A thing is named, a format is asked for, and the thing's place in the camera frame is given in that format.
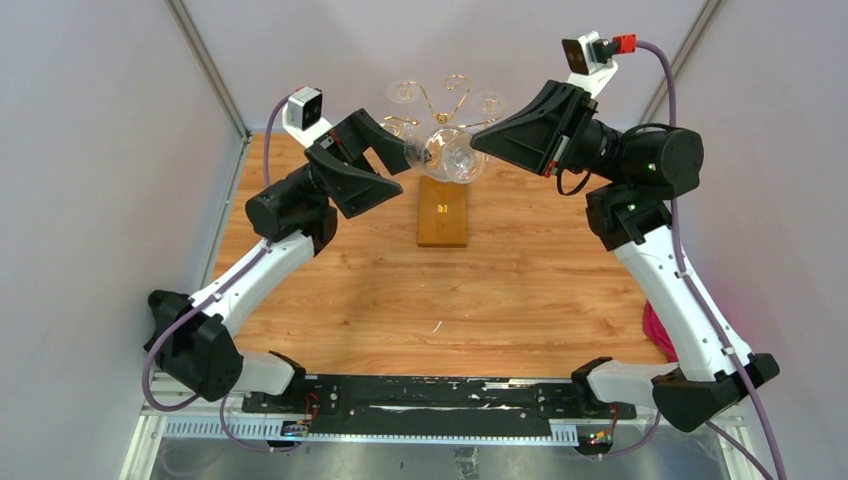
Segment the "ribbed glass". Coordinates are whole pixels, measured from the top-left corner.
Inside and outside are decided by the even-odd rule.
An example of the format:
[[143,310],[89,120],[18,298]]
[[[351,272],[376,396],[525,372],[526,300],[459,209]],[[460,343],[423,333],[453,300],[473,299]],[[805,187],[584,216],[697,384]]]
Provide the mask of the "ribbed glass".
[[404,141],[404,154],[414,170],[433,180],[469,184],[482,175],[488,162],[471,140],[471,132],[455,126],[418,127]]

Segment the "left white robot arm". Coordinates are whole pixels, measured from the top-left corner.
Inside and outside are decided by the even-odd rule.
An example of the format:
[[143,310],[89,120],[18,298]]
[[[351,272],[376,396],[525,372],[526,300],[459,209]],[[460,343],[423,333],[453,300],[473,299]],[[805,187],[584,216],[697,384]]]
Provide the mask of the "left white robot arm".
[[351,219],[402,194],[398,183],[370,165],[367,150],[390,175],[409,167],[403,141],[364,108],[335,125],[319,120],[306,130],[288,130],[304,144],[307,162],[246,202],[259,242],[193,294],[155,290],[148,296],[155,330],[145,346],[142,391],[157,410],[173,408],[153,396],[155,368],[191,391],[180,408],[198,399],[215,402],[232,392],[265,394],[283,413],[305,403],[304,367],[277,352],[241,352],[235,338],[286,277],[328,246],[340,216]]

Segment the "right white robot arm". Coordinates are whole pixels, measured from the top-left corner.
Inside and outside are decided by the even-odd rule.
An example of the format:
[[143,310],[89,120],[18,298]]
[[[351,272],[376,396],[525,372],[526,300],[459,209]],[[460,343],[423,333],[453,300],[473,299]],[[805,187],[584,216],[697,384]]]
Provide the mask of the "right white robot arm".
[[540,176],[605,180],[586,194],[589,227],[641,287],[677,358],[664,365],[592,360],[571,375],[572,406],[589,418],[611,403],[644,406],[690,432],[752,396],[780,369],[724,319],[675,235],[668,202],[699,185],[700,135],[667,124],[619,131],[595,114],[588,92],[550,80],[526,107],[475,133],[470,144]]

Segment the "back right wine glass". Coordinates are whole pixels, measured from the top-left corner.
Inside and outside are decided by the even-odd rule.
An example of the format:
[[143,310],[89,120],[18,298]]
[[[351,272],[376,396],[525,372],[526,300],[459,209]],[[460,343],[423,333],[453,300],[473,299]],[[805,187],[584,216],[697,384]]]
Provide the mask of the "back right wine glass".
[[507,110],[505,97],[494,90],[481,90],[471,101],[472,109],[481,117],[482,124],[500,120]]

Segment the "wine glass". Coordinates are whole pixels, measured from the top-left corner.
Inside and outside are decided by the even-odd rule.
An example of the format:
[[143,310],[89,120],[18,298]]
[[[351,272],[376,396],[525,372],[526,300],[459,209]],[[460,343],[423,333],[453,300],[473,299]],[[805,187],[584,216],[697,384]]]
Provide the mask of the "wine glass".
[[471,101],[472,109],[481,117],[482,124],[500,120],[507,110],[505,97],[494,90],[481,90]]
[[395,104],[409,105],[418,101],[421,96],[420,85],[415,80],[397,81],[386,89],[387,99]]

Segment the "back left wine glass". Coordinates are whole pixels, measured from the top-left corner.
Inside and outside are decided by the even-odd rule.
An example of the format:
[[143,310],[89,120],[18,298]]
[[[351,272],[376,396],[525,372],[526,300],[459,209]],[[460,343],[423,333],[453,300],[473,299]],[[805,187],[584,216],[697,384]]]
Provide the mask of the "back left wine glass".
[[415,80],[397,81],[386,89],[387,99],[395,104],[409,105],[418,101],[421,96],[420,85]]

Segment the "wooden rack base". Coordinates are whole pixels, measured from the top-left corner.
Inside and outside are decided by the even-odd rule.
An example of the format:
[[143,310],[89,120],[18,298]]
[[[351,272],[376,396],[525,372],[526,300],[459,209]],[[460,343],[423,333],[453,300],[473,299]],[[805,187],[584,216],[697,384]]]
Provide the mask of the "wooden rack base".
[[419,178],[417,245],[466,248],[468,186]]

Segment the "pink cloth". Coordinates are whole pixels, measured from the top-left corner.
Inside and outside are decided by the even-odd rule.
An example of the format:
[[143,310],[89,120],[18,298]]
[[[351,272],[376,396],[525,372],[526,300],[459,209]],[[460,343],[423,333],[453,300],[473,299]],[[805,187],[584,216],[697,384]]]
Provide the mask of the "pink cloth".
[[646,337],[663,353],[668,362],[678,361],[670,336],[650,302],[646,302],[643,309],[642,328]]

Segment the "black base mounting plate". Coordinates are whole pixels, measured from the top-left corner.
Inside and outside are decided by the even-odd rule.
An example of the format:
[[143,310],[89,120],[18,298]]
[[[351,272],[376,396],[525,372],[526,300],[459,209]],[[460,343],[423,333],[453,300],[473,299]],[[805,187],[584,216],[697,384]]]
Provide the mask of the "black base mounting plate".
[[376,437],[541,439],[568,425],[633,420],[629,404],[583,408],[568,380],[486,377],[308,375],[300,399],[251,392],[245,413],[292,414],[314,434]]

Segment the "aluminium frame rail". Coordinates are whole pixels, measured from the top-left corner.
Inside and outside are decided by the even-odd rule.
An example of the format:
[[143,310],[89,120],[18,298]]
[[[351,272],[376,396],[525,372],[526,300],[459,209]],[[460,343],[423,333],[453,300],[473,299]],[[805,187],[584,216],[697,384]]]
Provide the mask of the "aluminium frame rail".
[[582,409],[566,379],[308,375],[144,406],[124,479],[757,479],[744,418],[684,433],[653,410]]

